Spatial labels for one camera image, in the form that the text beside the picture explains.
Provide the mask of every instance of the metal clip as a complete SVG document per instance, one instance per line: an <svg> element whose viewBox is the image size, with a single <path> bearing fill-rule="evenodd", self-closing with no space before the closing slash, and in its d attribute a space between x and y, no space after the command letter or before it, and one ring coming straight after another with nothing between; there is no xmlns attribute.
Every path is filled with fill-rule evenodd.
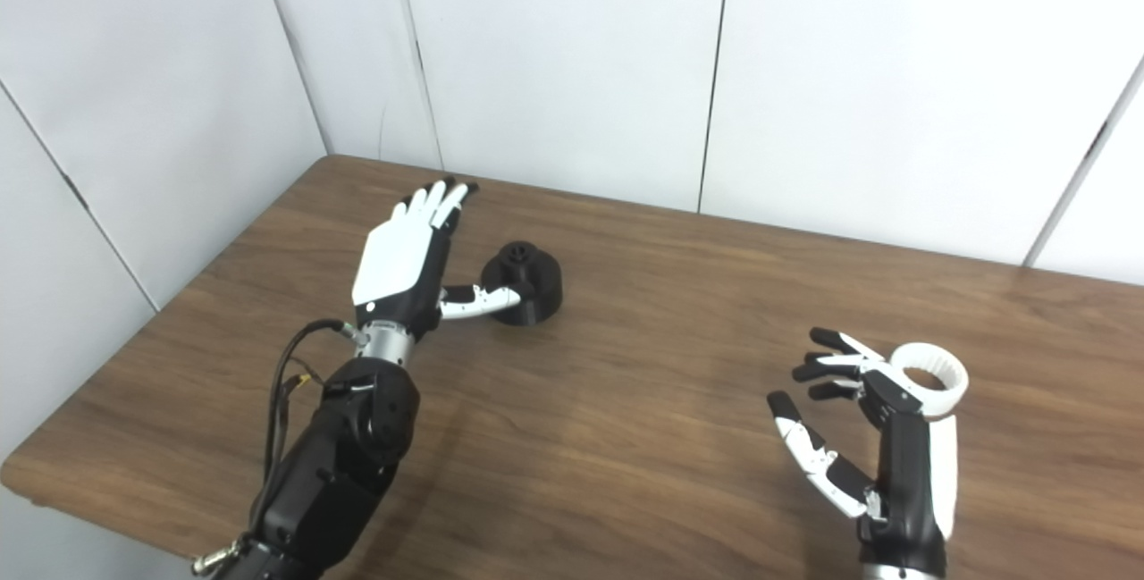
<svg viewBox="0 0 1144 580"><path fill-rule="evenodd" d="M199 556L191 561L191 574L197 578L212 575L224 562L238 557L241 550L241 543L238 540L233 540L225 548L221 548L213 554Z"/></svg>

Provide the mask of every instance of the black cylindrical object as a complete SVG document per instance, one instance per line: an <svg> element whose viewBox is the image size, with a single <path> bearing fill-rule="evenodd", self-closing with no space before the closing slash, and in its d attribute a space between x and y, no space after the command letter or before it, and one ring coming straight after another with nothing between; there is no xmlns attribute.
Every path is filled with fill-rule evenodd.
<svg viewBox="0 0 1144 580"><path fill-rule="evenodd" d="M491 317L510 326L534 326L555 315L564 302L561 264L551 254L523 240L508 243L480 272L486 291L513 287L523 301Z"/></svg>

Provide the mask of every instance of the white robotic hand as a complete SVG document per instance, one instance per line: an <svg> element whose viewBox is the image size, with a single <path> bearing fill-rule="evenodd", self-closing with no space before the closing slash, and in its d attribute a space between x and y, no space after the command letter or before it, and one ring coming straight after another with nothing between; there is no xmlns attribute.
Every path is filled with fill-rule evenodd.
<svg viewBox="0 0 1144 580"><path fill-rule="evenodd" d="M387 320L420 340L442 318L480 316L521 302L510 288L442 288L461 206L476 190L476 184L456 184L454 177L432 182L405 197L389 221L370 232L353 280L359 327Z"/></svg>
<svg viewBox="0 0 1144 580"><path fill-rule="evenodd" d="M795 381L839 376L812 386L811 399L858 402L881 432L877 478L835 451L802 421L786 392L766 397L782 440L807 478L848 517L859 521L860 559L866 578L944 578L945 541L953 532L958 498L958 432L948 414L964 395L969 375L946 349L907 343L887 361L845 334L813 328L815 343L841 355L809 352L793 371ZM936 376L932 390L906 370Z"/></svg>

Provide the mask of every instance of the black fingertip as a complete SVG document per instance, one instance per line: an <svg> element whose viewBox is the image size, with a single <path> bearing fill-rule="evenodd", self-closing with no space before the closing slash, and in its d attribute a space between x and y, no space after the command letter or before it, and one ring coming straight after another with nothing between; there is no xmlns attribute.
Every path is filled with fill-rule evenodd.
<svg viewBox="0 0 1144 580"><path fill-rule="evenodd" d="M825 402L827 399L853 399L857 392L858 389L856 388L839 386L833 381L819 383L818 386L810 386L810 388L807 389L807 396L815 402Z"/></svg>
<svg viewBox="0 0 1144 580"><path fill-rule="evenodd" d="M766 396L766 405L771 407L771 414L776 419L787 419L791 421L802 421L799 408L794 405L794 399L781 390L776 390Z"/></svg>
<svg viewBox="0 0 1144 580"><path fill-rule="evenodd" d="M853 349L850 349L850 347L847 345L844 341L842 341L842 336L839 336L837 331L833 331L833 328L821 328L821 327L810 328L810 340L812 340L815 343L819 345L825 345L827 348L833 348L833 349L842 349L843 351L847 352L853 352Z"/></svg>
<svg viewBox="0 0 1144 580"><path fill-rule="evenodd" d="M791 379L797 381L799 383L803 383L812 379L826 376L829 373L831 370L827 366L809 361L793 368L793 371L791 371Z"/></svg>
<svg viewBox="0 0 1144 580"><path fill-rule="evenodd" d="M840 491L859 502L866 501L866 488L874 485L874 480L871 479L869 475L863 472L860 468L842 455L835 458L834 463L826 469L826 478L837 486Z"/></svg>
<svg viewBox="0 0 1144 580"><path fill-rule="evenodd" d="M812 446L812 448L817 451L821 448L821 446L826 446L826 439L823 439L823 436L816 432L813 428L810 428L807 424L802 424L802 427L807 429L807 435L810 437L810 446Z"/></svg>

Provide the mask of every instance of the white wall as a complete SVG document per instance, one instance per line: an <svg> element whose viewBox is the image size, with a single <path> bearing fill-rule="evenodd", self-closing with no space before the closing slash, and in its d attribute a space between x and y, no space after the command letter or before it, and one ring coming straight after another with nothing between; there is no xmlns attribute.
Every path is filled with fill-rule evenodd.
<svg viewBox="0 0 1144 580"><path fill-rule="evenodd" d="M331 151L440 168L406 0L278 0Z"/></svg>
<svg viewBox="0 0 1144 580"><path fill-rule="evenodd" d="M152 310L0 92L0 460ZM184 561L0 490L6 580L183 578Z"/></svg>
<svg viewBox="0 0 1144 580"><path fill-rule="evenodd" d="M1144 0L726 0L702 210L1020 263Z"/></svg>
<svg viewBox="0 0 1144 580"><path fill-rule="evenodd" d="M410 0L445 169L694 210L720 0Z"/></svg>
<svg viewBox="0 0 1144 580"><path fill-rule="evenodd" d="M325 151L272 0L2 0L0 82L90 206L0 95L7 456L145 323L148 297L170 300ZM8 491L0 502L6 580L188 575Z"/></svg>
<svg viewBox="0 0 1144 580"><path fill-rule="evenodd" d="M1138 87L1034 265L1144 284L1144 98Z"/></svg>
<svg viewBox="0 0 1144 580"><path fill-rule="evenodd" d="M159 305L324 152L272 0L3 0L0 79Z"/></svg>

